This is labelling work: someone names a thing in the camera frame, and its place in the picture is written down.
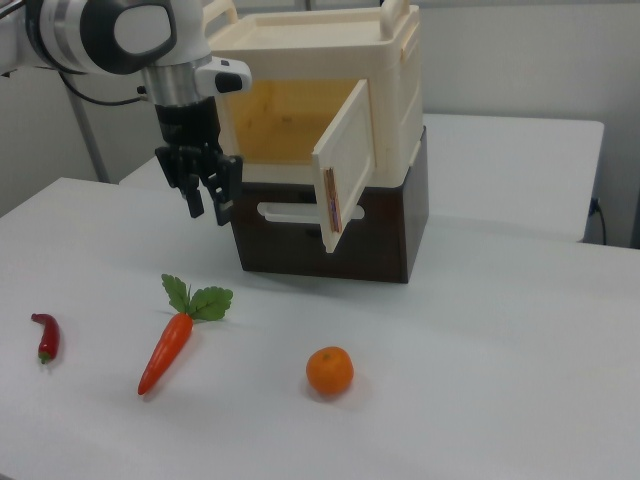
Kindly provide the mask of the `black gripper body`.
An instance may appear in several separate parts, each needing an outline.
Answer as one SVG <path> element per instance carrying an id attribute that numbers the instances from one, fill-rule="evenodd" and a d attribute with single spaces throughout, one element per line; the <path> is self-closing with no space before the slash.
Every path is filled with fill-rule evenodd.
<path id="1" fill-rule="evenodd" d="M 221 132 L 216 101 L 213 97 L 182 106 L 155 106 L 163 140 L 178 146 L 221 150 Z"/>

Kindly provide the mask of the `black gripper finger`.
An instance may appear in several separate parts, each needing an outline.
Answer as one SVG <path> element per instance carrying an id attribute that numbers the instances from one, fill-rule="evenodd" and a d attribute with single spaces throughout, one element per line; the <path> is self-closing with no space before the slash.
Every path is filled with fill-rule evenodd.
<path id="1" fill-rule="evenodd" d="M 195 164 L 195 161 L 200 159 L 200 153 L 199 149 L 191 146 L 161 146 L 155 150 L 155 156 L 168 185 L 180 191 L 192 218 L 204 213 L 199 192 L 200 177 Z"/>
<path id="2" fill-rule="evenodd" d="M 242 173 L 241 156 L 226 155 L 209 144 L 203 146 L 198 174 L 212 198 L 219 226 L 231 221 L 231 208 L 242 192 Z"/>

